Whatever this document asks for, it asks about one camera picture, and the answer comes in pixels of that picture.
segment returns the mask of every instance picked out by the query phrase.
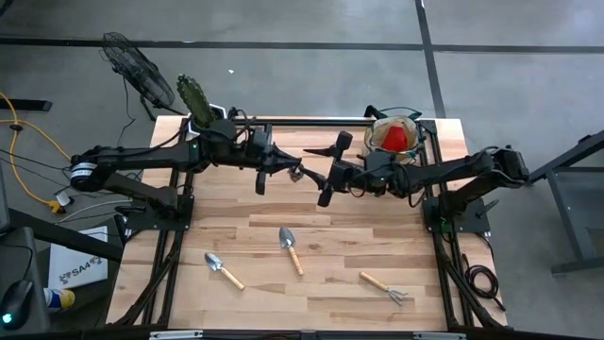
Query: concrete floor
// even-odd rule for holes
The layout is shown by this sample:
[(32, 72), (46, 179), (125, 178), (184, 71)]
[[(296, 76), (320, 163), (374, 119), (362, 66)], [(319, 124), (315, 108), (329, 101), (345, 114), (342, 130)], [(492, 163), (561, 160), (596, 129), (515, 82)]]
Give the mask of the concrete floor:
[[(425, 0), (432, 41), (464, 44), (601, 45), (598, 0)], [(412, 0), (21, 0), (0, 18), (0, 35), (239, 42), (420, 43)], [(1, 46), (0, 91), (44, 98), (49, 113), (20, 112), (68, 153), (114, 145), (128, 122), (122, 80), (98, 48)], [(196, 77), (211, 102), (251, 114), (358, 116), (364, 107), (404, 105), (434, 117), (423, 52), (144, 49), (174, 87)], [(511, 144), (530, 169), (604, 127), (604, 56), (452, 54), (435, 56), (446, 116), (461, 118), (470, 151)], [(147, 145), (153, 130), (130, 88), (137, 118), (124, 145)], [(175, 107), (184, 109), (177, 99)], [(8, 149), (10, 133), (0, 134)], [(66, 160), (26, 129), (17, 153), (63, 166)], [(35, 164), (26, 164), (63, 180)], [(5, 166), (10, 206), (55, 221), (32, 202)], [(46, 198), (59, 187), (22, 173)], [(76, 208), (96, 200), (80, 197)], [(498, 190), (490, 212), (497, 275), (510, 324), (518, 330), (601, 338), (604, 269), (553, 278), (573, 260), (549, 188)], [(74, 222), (81, 229), (87, 223)], [(97, 319), (97, 311), (91, 318)]]

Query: fan stand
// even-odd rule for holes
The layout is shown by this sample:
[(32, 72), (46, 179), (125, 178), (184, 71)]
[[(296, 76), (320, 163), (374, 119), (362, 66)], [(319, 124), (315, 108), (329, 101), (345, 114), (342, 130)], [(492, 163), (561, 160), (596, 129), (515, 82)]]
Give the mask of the fan stand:
[[(150, 119), (152, 122), (157, 121), (156, 117), (153, 115), (153, 113), (151, 113), (151, 110), (150, 110), (150, 109), (149, 109), (149, 107), (147, 106), (147, 103), (146, 103), (146, 102), (147, 102), (146, 98), (144, 97), (144, 95), (142, 95), (142, 94), (141, 94), (141, 104), (143, 104), (144, 110), (147, 112), (147, 115), (149, 116), (149, 119)], [(153, 107), (154, 107), (154, 108), (156, 108), (156, 109), (164, 109), (164, 110), (168, 110), (168, 111), (174, 112), (174, 113), (176, 113), (176, 114), (182, 114), (182, 113), (178, 112), (177, 110), (174, 110), (174, 109), (172, 109), (172, 108), (169, 108), (169, 107), (166, 107), (166, 106), (163, 106), (163, 105), (157, 105), (157, 104), (155, 104), (155, 103), (151, 103), (151, 104), (152, 104), (152, 105), (153, 105)]]

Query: electric fan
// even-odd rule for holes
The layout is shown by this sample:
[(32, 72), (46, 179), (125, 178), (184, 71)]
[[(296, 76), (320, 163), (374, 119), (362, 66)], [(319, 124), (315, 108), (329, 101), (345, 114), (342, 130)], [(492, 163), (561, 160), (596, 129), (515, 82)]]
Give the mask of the electric fan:
[(175, 96), (170, 85), (159, 73), (158, 66), (122, 34), (110, 32), (103, 34), (103, 53), (111, 63), (113, 71), (132, 85), (141, 94), (143, 104), (149, 118), (155, 121), (155, 116), (147, 107), (145, 99), (155, 108), (166, 109), (177, 114), (184, 114), (171, 108)]

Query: wooden tabletop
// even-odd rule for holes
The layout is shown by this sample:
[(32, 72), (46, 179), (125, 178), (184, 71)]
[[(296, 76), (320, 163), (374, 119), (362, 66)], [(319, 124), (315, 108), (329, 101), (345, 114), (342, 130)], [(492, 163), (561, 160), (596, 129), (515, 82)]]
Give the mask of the wooden tabletop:
[[(467, 154), (461, 121), (438, 119), (444, 160)], [(152, 145), (170, 138), (180, 117), (160, 116)], [(303, 148), (327, 147), (338, 132), (354, 136), (344, 158), (361, 153), (362, 127), (274, 127), (279, 148), (303, 157), (306, 167), (327, 174), (331, 159)], [(146, 170), (143, 181), (168, 184), (170, 170)], [(316, 205), (316, 185), (303, 178), (292, 183), (279, 173), (267, 179), (266, 194), (254, 193), (256, 172), (211, 167), (194, 180), (195, 210), (185, 234), (176, 278), (170, 328), (443, 331), (445, 314), (431, 236), (421, 208), (391, 195), (334, 194), (327, 208)], [(458, 188), (465, 181), (449, 183)], [(288, 251), (279, 246), (278, 230), (295, 235), (295, 250), (305, 274), (298, 276)], [(144, 231), (127, 245), (115, 283), (108, 322), (117, 320), (149, 281), (158, 233)], [(473, 234), (460, 235), (461, 252), (470, 264), (494, 269), (488, 247)], [(240, 291), (204, 260), (213, 252), (246, 288)], [(404, 305), (359, 278), (364, 271), (391, 288), (408, 293)], [(163, 285), (159, 297), (163, 297)], [(452, 288), (461, 321), (459, 294)], [(162, 298), (158, 298), (159, 314)], [(481, 300), (496, 320), (505, 315), (492, 300)]]

